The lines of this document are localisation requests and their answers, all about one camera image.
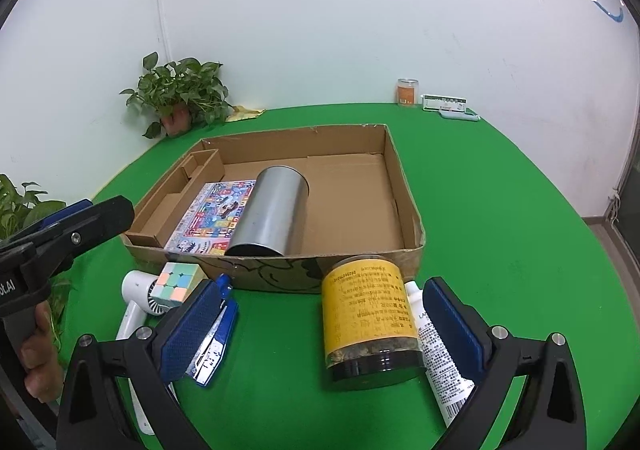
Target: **cardboard box flap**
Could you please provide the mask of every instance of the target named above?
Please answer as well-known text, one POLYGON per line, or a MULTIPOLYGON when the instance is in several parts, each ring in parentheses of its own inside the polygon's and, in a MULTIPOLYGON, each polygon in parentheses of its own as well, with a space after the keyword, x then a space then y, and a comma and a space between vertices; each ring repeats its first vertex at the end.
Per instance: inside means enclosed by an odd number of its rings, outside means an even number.
MULTIPOLYGON (((210 279, 216 279, 222 273, 226 273, 233 279, 234 287, 254 291, 320 293, 322 278, 333 265, 347 256, 201 257, 167 253, 159 248, 133 246, 126 238, 123 241, 129 252, 137 259, 138 267, 142 271, 158 273, 167 262, 198 264, 210 279)), ((382 255, 398 266, 406 283, 418 274, 422 250, 397 250, 382 252, 378 255, 382 255)))
POLYGON ((397 203, 398 219, 402 229, 402 240, 405 248, 418 248, 425 244, 422 219, 415 205, 414 197, 409 192, 409 186, 396 154, 396 148, 390 135, 385 138, 385 162, 389 174, 389 182, 397 203))
POLYGON ((385 137, 384 125, 319 125, 207 138, 202 143, 207 149, 219 149, 222 162, 228 165, 332 154, 382 154, 385 137))

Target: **small can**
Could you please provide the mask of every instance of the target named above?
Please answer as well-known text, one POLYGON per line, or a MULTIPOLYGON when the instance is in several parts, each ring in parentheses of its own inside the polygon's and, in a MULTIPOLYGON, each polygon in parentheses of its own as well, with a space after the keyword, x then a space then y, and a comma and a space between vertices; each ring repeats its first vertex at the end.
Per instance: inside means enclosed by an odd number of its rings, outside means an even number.
POLYGON ((414 106, 418 103, 418 81, 414 78, 399 78, 396 87, 396 102, 401 106, 414 106))
POLYGON ((379 255, 336 264, 322 280, 324 363, 337 388, 392 385, 424 372, 400 269, 379 255))

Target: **human hand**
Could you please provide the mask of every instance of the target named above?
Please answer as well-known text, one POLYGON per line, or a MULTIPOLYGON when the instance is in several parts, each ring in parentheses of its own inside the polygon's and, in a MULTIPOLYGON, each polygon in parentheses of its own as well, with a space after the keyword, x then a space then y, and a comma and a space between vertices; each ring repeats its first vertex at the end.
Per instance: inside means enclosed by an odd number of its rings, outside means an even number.
POLYGON ((62 393, 62 367, 53 345, 51 308, 40 302, 35 308, 36 332, 20 347, 20 361, 27 369, 24 386, 42 403, 53 401, 62 393))

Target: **cardboard box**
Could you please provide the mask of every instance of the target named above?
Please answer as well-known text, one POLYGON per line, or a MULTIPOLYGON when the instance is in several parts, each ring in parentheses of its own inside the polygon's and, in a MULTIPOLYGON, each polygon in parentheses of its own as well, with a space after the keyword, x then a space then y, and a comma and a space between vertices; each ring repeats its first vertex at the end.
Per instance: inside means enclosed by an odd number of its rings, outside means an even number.
POLYGON ((319 293, 322 277, 335 263, 363 253, 392 260, 410 280, 425 242, 385 125, 324 125, 201 140, 135 210, 123 241, 145 270, 159 271, 167 261, 197 263, 211 279, 228 273, 239 289, 319 293), (205 183, 255 179, 271 165, 289 165, 309 183, 299 254, 224 257, 162 249, 205 183))

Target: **green tablecloth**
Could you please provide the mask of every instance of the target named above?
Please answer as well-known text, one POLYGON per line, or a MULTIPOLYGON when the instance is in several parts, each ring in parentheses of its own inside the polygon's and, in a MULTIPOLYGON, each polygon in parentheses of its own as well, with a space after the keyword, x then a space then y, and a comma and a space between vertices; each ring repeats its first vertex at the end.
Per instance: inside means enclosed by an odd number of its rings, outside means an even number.
MULTIPOLYGON (((516 336, 545 339, 559 331, 567 337, 584 396, 588 447, 603 448, 640 392, 638 332, 625 292, 564 197, 487 122, 444 120, 391 104, 270 110, 161 141, 97 200, 123 194, 137 202, 199 138, 330 123, 389 126, 427 234, 419 284, 444 276, 487 323, 516 336)), ((64 359, 81 334, 114 338, 125 308, 120 284, 133 268, 119 239, 76 262, 64 359)), ((240 316, 212 385, 200 388, 188 378, 176 384, 185 413, 212 448, 428 449, 442 434, 426 380, 359 392, 322 387, 318 295, 238 290, 236 297, 240 316)), ((498 445, 522 382, 514 381, 484 448, 498 445)), ((160 448, 154 437, 144 442, 160 448)))

